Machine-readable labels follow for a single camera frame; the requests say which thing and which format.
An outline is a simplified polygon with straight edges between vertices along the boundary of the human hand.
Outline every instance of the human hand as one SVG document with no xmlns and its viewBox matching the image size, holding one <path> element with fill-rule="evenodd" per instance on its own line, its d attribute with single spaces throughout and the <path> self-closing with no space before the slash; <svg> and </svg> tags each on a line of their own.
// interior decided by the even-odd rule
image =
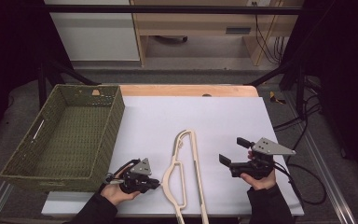
<svg viewBox="0 0 358 224">
<path fill-rule="evenodd" d="M 248 159 L 252 160 L 253 154 L 252 151 L 248 151 Z M 267 177 L 261 178 L 259 180 L 254 179 L 250 175 L 247 175 L 246 173 L 241 174 L 241 178 L 248 184 L 250 184 L 255 190 L 259 189 L 270 189 L 274 187 L 277 183 L 276 177 L 275 177 L 275 169 L 269 173 Z"/>
<path fill-rule="evenodd" d="M 125 169 L 119 172 L 115 178 L 119 178 Z M 101 191 L 101 195 L 104 196 L 110 203 L 113 205 L 118 205 L 122 202 L 133 200 L 136 196 L 138 196 L 141 192 L 135 191 L 133 193 L 125 193 L 121 190 L 118 184 L 106 185 L 104 189 Z"/>
</svg>

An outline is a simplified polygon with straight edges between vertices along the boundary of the green wicker basket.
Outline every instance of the green wicker basket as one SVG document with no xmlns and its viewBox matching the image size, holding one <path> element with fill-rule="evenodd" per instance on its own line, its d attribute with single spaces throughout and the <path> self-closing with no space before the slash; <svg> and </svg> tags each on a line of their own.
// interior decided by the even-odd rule
<svg viewBox="0 0 358 224">
<path fill-rule="evenodd" d="M 57 85 L 0 176 L 38 191 L 95 191 L 124 113 L 119 86 Z"/>
</svg>

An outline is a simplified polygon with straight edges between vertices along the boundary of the black cable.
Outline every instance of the black cable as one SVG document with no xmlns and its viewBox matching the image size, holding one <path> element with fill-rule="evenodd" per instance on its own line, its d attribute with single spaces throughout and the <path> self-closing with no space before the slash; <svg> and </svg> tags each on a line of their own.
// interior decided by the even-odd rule
<svg viewBox="0 0 358 224">
<path fill-rule="evenodd" d="M 14 97 L 12 95 L 9 95 L 8 97 L 11 99 L 11 102 L 9 102 L 7 109 L 9 109 L 14 104 Z"/>
<path fill-rule="evenodd" d="M 306 111 L 306 112 L 308 113 L 308 115 L 311 115 L 311 114 L 313 114 L 313 113 L 315 113 L 315 112 L 317 112 L 317 111 L 320 110 L 320 109 L 317 109 L 316 111 L 311 111 L 311 110 L 312 110 L 315 106 L 317 106 L 317 105 L 320 105 L 320 104 L 313 105 L 310 109 L 308 109 L 308 111 Z M 279 128 L 281 128 L 281 127 L 284 127 L 284 126 L 293 124 L 293 122 L 297 121 L 298 119 L 301 119 L 301 117 L 298 116 L 298 117 L 296 117 L 296 118 L 294 118 L 294 119 L 291 119 L 291 120 L 289 120 L 289 121 L 286 121 L 286 122 L 283 123 L 283 124 L 274 126 L 273 129 L 274 129 L 275 132 L 278 132 L 276 129 L 279 129 Z"/>
<path fill-rule="evenodd" d="M 321 110 L 321 108 L 319 107 L 319 108 L 317 108 L 317 109 L 315 109 L 315 110 L 313 110 L 313 111 L 310 111 L 310 112 L 308 113 L 308 116 L 310 116 L 310 115 L 312 115 L 312 114 L 314 114 L 314 113 L 316 113 L 316 112 L 318 112 L 318 111 L 320 111 L 320 110 Z M 284 130 L 290 128 L 290 127 L 293 127 L 293 126 L 295 126 L 295 125 L 297 125 L 297 124 L 302 123 L 303 121 L 304 121 L 304 120 L 301 120 L 301 121 L 299 121 L 299 122 L 297 122 L 297 123 L 292 123 L 292 124 L 290 124 L 290 125 L 287 124 L 286 127 L 281 128 L 281 129 L 279 129 L 279 130 L 274 130 L 274 132 L 277 133 L 277 132 L 284 131 Z"/>
<path fill-rule="evenodd" d="M 266 55 L 266 58 L 267 60 L 270 62 L 270 63 L 275 63 L 277 64 L 277 62 L 272 62 L 270 59 L 269 59 L 269 56 L 271 56 L 271 53 L 269 52 L 269 46 L 267 46 L 267 43 L 266 41 L 264 40 L 264 36 L 261 34 L 261 38 L 263 39 L 264 43 L 265 43 L 265 46 L 266 46 L 266 49 L 269 53 L 269 56 L 267 55 L 266 51 L 264 50 L 263 46 L 260 44 L 260 41 L 258 40 L 258 36 L 257 36 L 257 33 L 260 32 L 260 29 L 258 28 L 258 19 L 257 19 L 257 14 L 255 14 L 255 40 L 257 41 L 257 44 L 258 46 L 260 46 L 261 50 L 263 51 L 264 55 Z"/>
<path fill-rule="evenodd" d="M 301 196 L 300 190 L 296 186 L 295 180 L 292 178 L 292 176 L 285 169 L 282 169 L 281 167 L 277 166 L 276 164 L 279 164 L 279 163 L 275 162 L 274 168 L 281 171 L 283 174 L 287 175 L 287 177 L 289 178 L 289 184 L 292 185 L 293 191 L 295 192 L 295 195 L 297 196 L 298 200 L 300 201 L 301 207 L 304 209 L 305 201 L 303 200 L 303 198 Z"/>
<path fill-rule="evenodd" d="M 286 168 L 284 168 L 284 166 L 282 166 L 280 163 L 275 162 L 275 164 L 277 164 L 277 165 L 281 166 L 281 168 L 283 168 L 283 170 L 284 170 L 285 172 L 287 172 Z"/>
<path fill-rule="evenodd" d="M 118 173 L 120 173 L 120 171 L 124 170 L 124 168 L 126 168 L 128 165 L 130 164 L 135 164 L 135 163 L 138 163 L 140 160 L 131 160 L 131 161 L 128 161 L 127 163 L 125 163 L 124 165 L 122 165 L 120 168 L 118 168 L 117 171 L 115 171 L 115 173 L 113 174 L 113 178 L 114 179 L 117 179 L 116 178 L 116 175 Z M 98 189 L 98 193 L 101 193 L 104 189 L 104 187 L 106 186 L 106 184 L 104 184 L 104 182 L 101 184 L 100 188 Z"/>
<path fill-rule="evenodd" d="M 281 63 L 280 61 L 280 52 L 279 52 L 279 43 L 280 43 L 280 36 L 275 37 L 275 41 L 274 41 L 274 57 L 275 59 L 278 61 L 278 63 Z"/>
<path fill-rule="evenodd" d="M 307 200 L 304 200 L 305 203 L 309 203 L 309 204 L 312 204 L 312 205 L 320 205 L 322 203 L 324 203 L 327 199 L 327 190 L 326 190 L 326 187 L 324 185 L 324 182 L 321 180 L 321 178 L 319 176 L 317 176 L 316 174 L 314 174 L 312 171 L 310 171 L 309 169 L 303 167 L 303 166 L 300 166 L 300 165 L 297 165 L 297 164 L 287 164 L 287 166 L 292 166 L 292 167 L 296 167 L 298 169 L 301 169 L 307 173 L 309 173 L 310 175 L 312 175 L 313 177 L 315 177 L 319 183 L 321 184 L 322 186 L 322 189 L 323 189 L 323 192 L 324 192 L 324 195 L 322 197 L 322 199 L 319 201 L 319 202 L 310 202 L 310 201 L 307 201 Z"/>
<path fill-rule="evenodd" d="M 304 134 L 305 134 L 305 132 L 306 132 L 306 130 L 307 130 L 307 128 L 308 128 L 308 113 L 307 113 L 307 111 L 308 111 L 308 109 L 307 109 L 308 102 L 310 101 L 310 99 L 315 98 L 315 97 L 318 97 L 318 96 L 319 96 L 318 94 L 312 95 L 312 96 L 310 96 L 310 97 L 304 102 L 304 111 L 306 111 L 306 112 L 304 113 L 305 126 L 304 126 L 304 128 L 303 128 L 303 130 L 302 130 L 302 132 L 301 132 L 301 135 L 298 137 L 298 139 L 297 139 L 295 145 L 292 147 L 292 150 L 296 150 L 298 144 L 300 143 L 302 137 L 304 136 Z M 287 157 L 286 163 L 289 163 L 290 158 L 291 158 L 290 156 Z"/>
<path fill-rule="evenodd" d="M 283 46 L 284 46 L 284 36 L 282 37 L 282 40 L 281 40 L 280 62 L 282 62 L 282 59 L 283 59 Z"/>
</svg>

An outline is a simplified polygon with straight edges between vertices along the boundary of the power cord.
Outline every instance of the power cord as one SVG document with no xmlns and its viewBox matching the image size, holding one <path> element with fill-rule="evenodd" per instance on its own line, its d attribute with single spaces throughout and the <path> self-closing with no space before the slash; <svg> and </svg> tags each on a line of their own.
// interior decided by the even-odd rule
<svg viewBox="0 0 358 224">
<path fill-rule="evenodd" d="M 278 130 L 278 131 L 277 131 L 277 129 L 279 129 L 279 128 L 282 128 L 282 127 L 285 127 L 285 126 L 291 127 L 291 126 L 293 126 L 293 125 L 295 125 L 295 124 L 298 124 L 298 123 L 301 123 L 302 121 L 305 121 L 305 127 L 304 127 L 304 129 L 302 130 L 301 135 L 298 137 L 298 139 L 297 139 L 295 145 L 292 147 L 292 150 L 296 150 L 296 147 L 298 146 L 299 142 L 301 141 L 302 137 L 304 136 L 305 131 L 306 131 L 307 128 L 308 128 L 308 124 L 309 124 L 308 118 L 309 118 L 309 116 L 310 116 L 311 114 L 317 112 L 317 111 L 320 111 L 320 109 L 321 109 L 319 103 L 313 105 L 311 108 L 308 108 L 308 104 L 309 104 L 310 100 L 313 99 L 313 98 L 318 98 L 318 97 L 319 97 L 318 94 L 314 94 L 314 95 L 310 96 L 307 100 L 304 101 L 304 111 L 305 111 L 305 112 L 304 112 L 304 115 L 303 115 L 304 120 L 301 120 L 300 122 L 297 122 L 299 119 L 301 119 L 301 117 L 297 117 L 297 118 L 291 119 L 291 120 L 289 120 L 289 121 L 287 121 L 287 122 L 285 122 L 285 123 L 283 123 L 283 124 L 281 124 L 281 125 L 278 125 L 278 126 L 275 126 L 275 127 L 274 127 L 274 131 L 275 131 L 275 132 L 278 132 L 278 131 L 281 131 L 281 130 Z M 300 193 L 300 191 L 299 191 L 299 189 L 297 188 L 297 186 L 296 186 L 296 184 L 295 184 L 294 179 L 290 176 L 290 174 L 287 172 L 286 169 L 284 169 L 284 167 L 283 167 L 282 165 L 280 165 L 279 163 L 275 162 L 274 168 L 277 169 L 277 170 L 279 170 L 279 171 L 281 171 L 282 173 L 284 173 L 285 175 L 288 176 L 288 178 L 289 178 L 289 183 L 292 185 L 292 188 L 293 188 L 293 190 L 294 190 L 294 192 L 295 192 L 297 198 L 300 200 L 301 206 L 304 208 L 304 203 L 308 203 L 308 204 L 312 204 L 312 205 L 319 205 L 319 204 L 324 203 L 325 200 L 326 200 L 326 198 L 327 198 L 327 191 L 326 191 L 325 185 L 324 185 L 323 181 L 321 180 L 321 178 L 320 178 L 319 176 L 317 176 L 316 174 L 314 174 L 311 170 L 309 170 L 309 169 L 307 169 L 307 168 L 305 168 L 305 167 L 303 167 L 303 166 L 289 163 L 290 158 L 291 158 L 291 157 L 289 156 L 289 157 L 286 159 L 286 165 L 287 165 L 288 167 L 296 167 L 296 168 L 298 168 L 298 169 L 301 169 L 301 170 L 303 170 L 303 171 L 309 173 L 309 174 L 312 175 L 314 178 L 316 178 L 316 180 L 321 184 L 322 189 L 323 189 L 323 197 L 322 197 L 322 199 L 321 199 L 320 201 L 312 202 L 312 201 L 308 201 L 308 200 L 303 199 L 303 198 L 302 198 L 302 195 L 301 195 L 301 193 Z"/>
<path fill-rule="evenodd" d="M 11 101 L 8 103 L 7 109 L 11 108 L 14 104 L 14 97 L 12 95 L 9 95 L 8 97 Z"/>
<path fill-rule="evenodd" d="M 282 62 L 283 46 L 284 46 L 284 36 L 275 37 L 274 57 L 278 60 L 279 64 L 281 64 L 281 62 Z"/>
<path fill-rule="evenodd" d="M 257 7 L 257 2 L 252 2 L 252 6 L 253 7 Z M 257 33 L 260 33 L 260 36 L 264 42 L 264 46 L 267 49 L 268 54 L 266 53 L 266 51 L 264 50 L 263 46 L 260 44 L 260 41 L 258 40 L 258 35 Z M 271 52 L 269 51 L 269 46 L 267 45 L 267 41 L 264 38 L 263 34 L 261 34 L 260 28 L 258 27 L 258 18 L 257 18 L 257 14 L 255 14 L 255 40 L 257 41 L 258 46 L 261 48 L 261 50 L 263 51 L 264 55 L 266 55 L 267 60 L 270 63 L 274 63 L 274 64 L 278 64 L 278 61 L 272 56 Z"/>
</svg>

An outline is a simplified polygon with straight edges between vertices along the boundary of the white tabletop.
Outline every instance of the white tabletop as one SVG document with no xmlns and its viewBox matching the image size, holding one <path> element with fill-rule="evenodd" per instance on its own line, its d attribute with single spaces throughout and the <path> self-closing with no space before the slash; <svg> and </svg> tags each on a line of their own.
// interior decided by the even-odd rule
<svg viewBox="0 0 358 224">
<path fill-rule="evenodd" d="M 206 210 L 210 217 L 237 217 L 251 214 L 246 194 L 249 189 L 240 178 L 219 162 L 222 154 L 233 162 L 247 161 L 247 149 L 236 144 L 237 137 L 256 142 L 261 137 L 277 141 L 263 99 L 259 97 L 169 97 L 125 96 L 123 120 L 109 172 L 133 159 L 148 158 L 151 178 L 161 180 L 170 166 L 174 139 L 191 129 L 197 136 L 200 177 Z M 199 216 L 200 204 L 189 139 L 184 139 L 178 159 L 184 164 L 187 207 L 184 216 Z M 282 156 L 275 161 L 283 166 Z M 287 177 L 277 171 L 277 182 L 293 215 L 304 215 Z M 182 201 L 179 170 L 170 178 L 172 194 Z M 92 193 L 51 192 L 42 210 L 50 216 L 77 214 Z M 121 217 L 173 217 L 173 205 L 162 188 L 149 190 L 132 202 L 118 206 Z"/>
</svg>

